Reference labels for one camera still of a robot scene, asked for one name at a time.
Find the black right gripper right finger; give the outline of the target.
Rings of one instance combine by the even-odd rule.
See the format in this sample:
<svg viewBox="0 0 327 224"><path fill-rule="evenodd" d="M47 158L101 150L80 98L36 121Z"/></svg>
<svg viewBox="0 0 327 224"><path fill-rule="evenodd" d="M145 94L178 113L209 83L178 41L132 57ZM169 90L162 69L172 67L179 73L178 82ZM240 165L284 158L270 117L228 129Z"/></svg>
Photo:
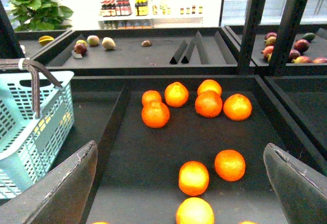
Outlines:
<svg viewBox="0 0 327 224"><path fill-rule="evenodd" d="M326 223L326 176L273 143L263 160L288 223Z"/></svg>

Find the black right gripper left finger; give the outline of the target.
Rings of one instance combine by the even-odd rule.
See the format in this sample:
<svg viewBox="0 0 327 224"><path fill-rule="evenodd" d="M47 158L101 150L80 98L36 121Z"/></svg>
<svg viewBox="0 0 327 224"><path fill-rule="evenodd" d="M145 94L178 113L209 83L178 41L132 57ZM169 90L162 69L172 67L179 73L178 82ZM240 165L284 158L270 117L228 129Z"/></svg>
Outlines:
<svg viewBox="0 0 327 224"><path fill-rule="evenodd" d="M95 178L94 141L1 206L1 223L79 223Z"/></svg>

